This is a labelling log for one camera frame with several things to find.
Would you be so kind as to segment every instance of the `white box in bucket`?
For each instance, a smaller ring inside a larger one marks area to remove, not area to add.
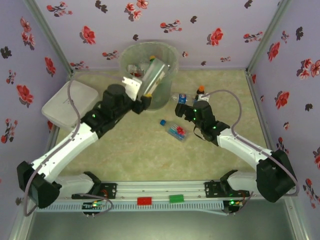
[[[53,124],[72,130],[77,124],[77,114],[68,100],[68,81],[41,109]],[[70,95],[81,118],[99,101],[98,91],[81,82],[73,80]]]

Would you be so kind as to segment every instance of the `transparent plastic bucket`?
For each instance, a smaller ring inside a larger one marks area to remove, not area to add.
[[[149,63],[150,56],[155,56],[165,64],[169,70],[152,94],[149,110],[157,110],[164,107],[170,99],[171,85],[178,72],[178,52],[176,48],[163,42],[142,42],[129,46],[123,51],[119,58],[120,71],[123,76],[131,78],[127,71],[128,65]]]

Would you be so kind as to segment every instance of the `wallpaper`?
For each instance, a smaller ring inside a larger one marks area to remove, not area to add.
[[[275,147],[298,178],[311,239],[320,235],[319,12],[317,0],[293,1],[252,71]]]
[[[162,41],[181,68],[245,68],[279,0],[34,0],[73,69],[109,70],[128,46]]]
[[[49,137],[42,106],[67,72],[21,0],[0,8],[0,240],[7,240],[23,192],[17,166],[44,154]]]

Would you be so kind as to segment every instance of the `red label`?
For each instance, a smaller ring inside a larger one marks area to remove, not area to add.
[[[138,197],[137,198],[137,205],[143,206],[143,205],[152,205],[152,197]]]

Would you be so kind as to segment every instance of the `gray floor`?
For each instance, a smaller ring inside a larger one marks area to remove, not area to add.
[[[236,216],[205,212],[37,213],[28,240],[294,240],[285,205],[252,200]]]

